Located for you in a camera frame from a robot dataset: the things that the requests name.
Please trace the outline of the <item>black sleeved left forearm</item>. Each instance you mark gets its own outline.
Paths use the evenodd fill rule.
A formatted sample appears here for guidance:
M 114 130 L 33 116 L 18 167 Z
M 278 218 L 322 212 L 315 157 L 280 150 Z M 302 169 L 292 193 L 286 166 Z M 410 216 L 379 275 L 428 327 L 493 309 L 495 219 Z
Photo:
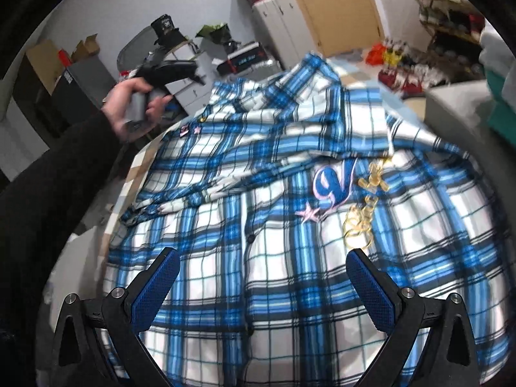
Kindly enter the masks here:
M 1 194 L 1 328 L 15 336 L 35 324 L 41 291 L 68 237 L 106 182 L 122 146 L 99 111 L 69 128 L 58 145 Z

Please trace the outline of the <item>person's left hand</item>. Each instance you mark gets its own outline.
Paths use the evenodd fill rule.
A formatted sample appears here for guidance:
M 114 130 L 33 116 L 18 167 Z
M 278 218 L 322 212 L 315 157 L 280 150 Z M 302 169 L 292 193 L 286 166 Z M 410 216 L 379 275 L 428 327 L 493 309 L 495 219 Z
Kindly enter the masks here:
M 171 101 L 170 94 L 156 91 L 146 80 L 136 77 L 113 87 L 102 113 L 118 139 L 122 143 L 130 143 L 156 128 Z

